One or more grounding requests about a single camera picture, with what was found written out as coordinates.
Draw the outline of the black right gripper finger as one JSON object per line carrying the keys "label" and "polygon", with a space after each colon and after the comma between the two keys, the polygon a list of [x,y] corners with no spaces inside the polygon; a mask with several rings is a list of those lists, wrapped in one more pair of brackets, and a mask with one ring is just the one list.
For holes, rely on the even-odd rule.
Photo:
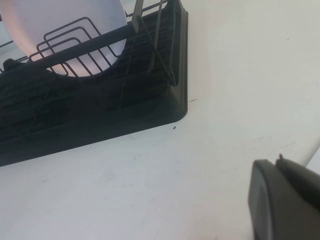
{"label": "black right gripper finger", "polygon": [[252,163],[248,207],[255,240],[320,238],[320,176],[282,155]]}

